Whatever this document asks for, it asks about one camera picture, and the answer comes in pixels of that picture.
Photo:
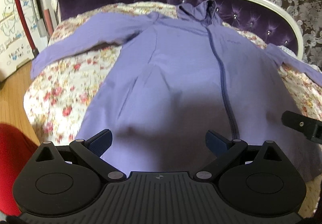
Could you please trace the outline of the lavender zip hooded jacket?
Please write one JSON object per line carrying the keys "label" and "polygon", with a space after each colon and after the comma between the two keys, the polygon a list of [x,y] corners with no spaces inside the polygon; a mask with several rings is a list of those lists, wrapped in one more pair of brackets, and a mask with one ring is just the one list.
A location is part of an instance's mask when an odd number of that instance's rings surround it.
{"label": "lavender zip hooded jacket", "polygon": [[223,26],[215,6],[213,0],[184,3],[175,19],[157,12],[98,13],[43,50],[31,77],[101,43],[119,44],[120,55],[77,134],[86,140],[109,129],[112,146],[102,158],[110,165],[125,174],[195,173],[214,158],[205,145],[213,130],[250,145],[275,141],[304,180],[312,180],[321,174],[321,148],[282,124],[283,112],[298,108],[278,68],[286,64],[317,84],[321,73]]}

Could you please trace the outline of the floral quilted bedspread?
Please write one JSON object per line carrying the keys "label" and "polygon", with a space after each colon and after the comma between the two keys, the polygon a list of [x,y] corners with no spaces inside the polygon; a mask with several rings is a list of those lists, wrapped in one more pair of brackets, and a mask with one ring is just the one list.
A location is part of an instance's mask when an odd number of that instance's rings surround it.
{"label": "floral quilted bedspread", "polygon": [[[174,5],[160,2],[106,5],[62,21],[54,30],[49,45],[73,34],[99,12],[128,15],[158,12],[177,18]],[[254,33],[235,28],[224,21],[222,24],[262,49],[267,46]],[[120,46],[107,46],[67,57],[47,66],[31,83],[24,96],[24,109],[40,142],[49,140],[55,145],[67,145],[75,139],[88,105],[114,66],[120,50]],[[301,113],[321,121],[321,87],[304,73],[286,64],[279,68],[278,73]],[[300,208],[302,217],[313,216],[317,210],[320,185],[321,175],[306,183],[307,194]]]}

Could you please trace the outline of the red garment at edge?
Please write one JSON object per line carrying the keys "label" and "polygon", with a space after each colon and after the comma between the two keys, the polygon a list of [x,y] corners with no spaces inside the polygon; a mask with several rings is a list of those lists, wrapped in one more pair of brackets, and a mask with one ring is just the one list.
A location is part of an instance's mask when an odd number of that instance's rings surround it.
{"label": "red garment at edge", "polygon": [[20,215],[12,187],[38,146],[18,128],[1,124],[1,212]]}

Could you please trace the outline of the red vacuum cleaner tube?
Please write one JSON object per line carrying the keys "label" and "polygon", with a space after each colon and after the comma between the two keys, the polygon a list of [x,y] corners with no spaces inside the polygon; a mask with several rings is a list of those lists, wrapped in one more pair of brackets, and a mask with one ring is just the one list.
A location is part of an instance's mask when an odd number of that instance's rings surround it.
{"label": "red vacuum cleaner tube", "polygon": [[19,15],[19,19],[21,21],[21,25],[22,25],[22,28],[24,29],[24,32],[25,32],[25,35],[26,35],[26,38],[28,40],[28,43],[29,43],[29,46],[31,47],[31,50],[32,50],[32,54],[33,54],[33,57],[36,58],[37,55],[39,55],[39,51],[33,41],[33,38],[32,38],[32,35],[30,33],[30,30],[28,28],[28,25],[27,25],[27,22],[26,22],[26,19],[25,19],[25,15],[24,15],[24,12],[23,12],[23,9],[22,9],[22,6],[21,6],[21,2],[20,0],[14,0],[15,1],[15,4],[16,4],[16,9],[17,9],[17,12],[18,12],[18,15]]}

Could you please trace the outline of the white illustrated storage box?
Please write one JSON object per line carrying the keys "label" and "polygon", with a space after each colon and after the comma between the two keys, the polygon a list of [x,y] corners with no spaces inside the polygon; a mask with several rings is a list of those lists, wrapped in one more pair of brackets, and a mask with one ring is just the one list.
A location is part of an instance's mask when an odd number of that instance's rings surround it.
{"label": "white illustrated storage box", "polygon": [[[26,24],[38,51],[48,44],[47,31],[36,0],[20,0]],[[34,58],[15,0],[1,0],[1,81]]]}

